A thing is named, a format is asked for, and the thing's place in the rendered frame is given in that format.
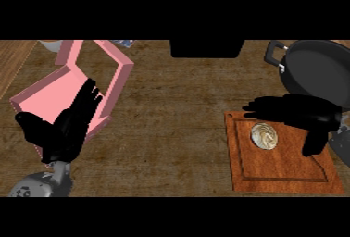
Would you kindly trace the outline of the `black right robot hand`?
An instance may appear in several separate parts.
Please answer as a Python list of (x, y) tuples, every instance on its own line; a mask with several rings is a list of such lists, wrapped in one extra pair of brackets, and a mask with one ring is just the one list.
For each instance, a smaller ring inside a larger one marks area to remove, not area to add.
[(303, 156), (322, 152), (328, 133), (341, 126), (341, 107), (316, 96), (285, 94), (282, 97), (257, 97), (242, 109), (246, 119), (282, 122), (307, 131)]

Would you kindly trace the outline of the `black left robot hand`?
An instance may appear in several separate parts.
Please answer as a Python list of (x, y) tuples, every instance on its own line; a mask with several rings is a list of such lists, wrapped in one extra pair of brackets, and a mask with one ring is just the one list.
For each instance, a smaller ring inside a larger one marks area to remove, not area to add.
[(15, 120), (22, 127), (25, 139), (43, 148), (44, 164), (69, 163), (80, 155), (91, 118), (102, 101), (96, 81), (87, 79), (66, 108), (53, 123), (29, 112), (19, 112)]

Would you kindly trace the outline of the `cream frosted cupcake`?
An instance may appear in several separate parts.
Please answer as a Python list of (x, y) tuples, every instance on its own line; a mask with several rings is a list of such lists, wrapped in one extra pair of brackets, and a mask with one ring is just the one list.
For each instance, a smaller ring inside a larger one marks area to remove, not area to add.
[(263, 150), (272, 150), (277, 144), (277, 133), (270, 125), (257, 123), (251, 127), (249, 138)]

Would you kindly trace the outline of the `brown wooden cutting board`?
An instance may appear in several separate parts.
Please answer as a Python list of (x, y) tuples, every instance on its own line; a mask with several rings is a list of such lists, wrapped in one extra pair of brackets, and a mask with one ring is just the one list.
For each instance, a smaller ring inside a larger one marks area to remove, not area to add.
[(251, 128), (260, 120), (245, 119), (241, 111), (227, 111), (224, 121), (236, 192), (344, 194), (328, 148), (316, 156), (301, 154), (304, 130), (267, 122), (277, 133), (277, 144), (264, 150), (251, 140)]

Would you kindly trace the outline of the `pink open box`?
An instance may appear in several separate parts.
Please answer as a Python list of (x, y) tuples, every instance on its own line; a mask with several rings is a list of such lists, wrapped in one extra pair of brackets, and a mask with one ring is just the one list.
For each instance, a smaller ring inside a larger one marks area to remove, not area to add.
[[(96, 40), (105, 53), (118, 63), (118, 68), (109, 83), (106, 94), (100, 94), (102, 101), (91, 119), (85, 140), (90, 140), (111, 121), (111, 112), (119, 98), (121, 89), (127, 81), (134, 62), (108, 40)], [(28, 88), (16, 94), (9, 102), (16, 112), (31, 112), (47, 122), (53, 122), (62, 110), (71, 106), (87, 76), (77, 66), (77, 58), (83, 47), (83, 40), (63, 40), (56, 57), (56, 65), (62, 65)]]

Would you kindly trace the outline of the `black appliance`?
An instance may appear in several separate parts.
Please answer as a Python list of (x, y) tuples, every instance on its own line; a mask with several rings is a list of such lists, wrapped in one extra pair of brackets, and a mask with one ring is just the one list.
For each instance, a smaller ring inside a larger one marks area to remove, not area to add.
[(171, 56), (179, 58), (236, 58), (243, 40), (184, 41), (171, 40)]

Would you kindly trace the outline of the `blue patterned object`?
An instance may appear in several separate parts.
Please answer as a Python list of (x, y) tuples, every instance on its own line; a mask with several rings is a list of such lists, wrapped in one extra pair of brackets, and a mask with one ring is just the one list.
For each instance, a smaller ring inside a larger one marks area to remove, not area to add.
[(136, 42), (136, 40), (109, 40), (114, 44), (118, 44), (127, 48), (131, 47), (133, 43)]

